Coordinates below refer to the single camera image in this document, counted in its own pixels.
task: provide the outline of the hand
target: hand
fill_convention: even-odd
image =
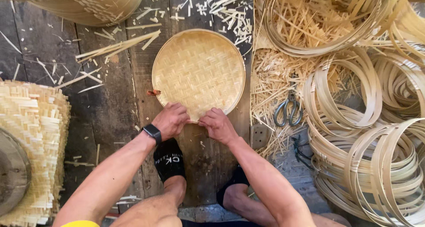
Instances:
[[[190,123],[187,109],[181,103],[169,102],[152,121],[161,131],[162,141],[178,136],[185,124]]]
[[[199,126],[205,127],[212,139],[227,146],[232,140],[239,137],[229,118],[221,109],[212,108],[207,111],[205,116],[199,119]]]

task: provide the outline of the small orange object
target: small orange object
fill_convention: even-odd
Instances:
[[[156,96],[161,94],[161,91],[154,89],[153,91],[146,92],[147,95]]]

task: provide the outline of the smartwatch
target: smartwatch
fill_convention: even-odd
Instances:
[[[153,137],[156,140],[157,146],[159,145],[159,143],[162,142],[161,131],[158,130],[158,128],[154,125],[148,124],[144,126],[141,130],[144,130],[149,136]]]

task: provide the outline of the forearm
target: forearm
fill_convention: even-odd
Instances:
[[[155,140],[142,132],[105,159],[61,208],[54,227],[77,220],[90,220],[99,224],[111,206],[124,194],[154,146]]]
[[[273,165],[258,155],[241,137],[231,141],[229,149],[242,166],[256,195],[279,224],[291,226],[291,219],[298,215],[305,220],[302,221],[304,226],[313,223],[301,195]]]

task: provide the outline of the wooden floor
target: wooden floor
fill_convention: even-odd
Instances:
[[[127,143],[137,135],[135,125],[139,127],[146,125],[162,110],[161,104],[155,97],[146,95],[147,90],[152,90],[152,65],[162,45],[174,34],[186,29],[203,28],[218,31],[223,28],[223,23],[217,16],[214,16],[213,26],[210,27],[212,17],[208,12],[207,16],[201,16],[196,9],[193,9],[191,16],[187,17],[187,7],[179,12],[179,16],[184,16],[185,20],[177,22],[170,19],[167,8],[174,15],[172,7],[177,7],[184,1],[143,0],[140,4],[141,9],[152,7],[165,10],[164,18],[157,16],[162,26],[126,30],[125,27],[133,26],[133,20],[139,15],[140,11],[136,11],[120,24],[123,31],[118,32],[115,35],[116,41],[113,41],[93,33],[95,31],[101,33],[102,29],[86,27],[66,20],[63,21],[62,31],[60,17],[29,3],[20,2],[14,2],[16,11],[14,13],[8,0],[0,0],[0,31],[22,51],[22,54],[19,54],[3,37],[0,37],[0,72],[3,72],[0,77],[12,79],[19,63],[21,66],[17,73],[17,80],[55,86],[43,67],[35,62],[37,58],[46,64],[50,73],[55,60],[58,66],[53,78],[59,80],[60,76],[64,76],[64,82],[80,76],[80,71],[90,72],[102,67],[98,73],[104,86],[77,94],[97,84],[91,79],[84,79],[63,88],[64,94],[69,96],[69,102],[72,105],[65,160],[70,161],[73,156],[82,155],[80,162],[95,163],[97,145],[100,144],[99,161],[102,161],[124,145],[115,142]],[[251,4],[253,2],[253,0],[243,1]],[[150,12],[136,21],[136,24],[151,24],[149,18],[153,16],[154,12]],[[250,17],[253,25],[251,9],[247,10],[247,18]],[[113,56],[108,65],[104,64],[104,58],[96,58],[99,67],[96,67],[93,62],[81,67],[75,61],[75,56],[78,54],[150,33],[158,28],[161,29],[159,38],[154,40],[146,50],[141,49],[143,43],[133,46],[130,50]],[[113,29],[114,27],[106,28],[108,32]],[[227,32],[225,35],[232,41],[236,40],[233,32]],[[66,44],[66,40],[77,39],[81,40]],[[250,44],[246,43],[238,47],[242,54],[251,48]],[[246,58],[244,93],[237,108],[228,116],[238,134],[248,141],[251,52],[244,57]],[[197,125],[186,125],[178,142],[184,154],[187,175],[184,206],[216,203],[216,191],[231,177],[232,169],[235,167],[236,160],[233,155],[227,147],[207,138],[205,129]],[[65,191],[62,191],[61,204],[66,202],[91,170],[92,167],[65,166]],[[161,194],[162,189],[163,185],[153,165],[151,153],[134,177],[126,195],[147,198]],[[120,205],[120,213],[130,206],[131,204]]]

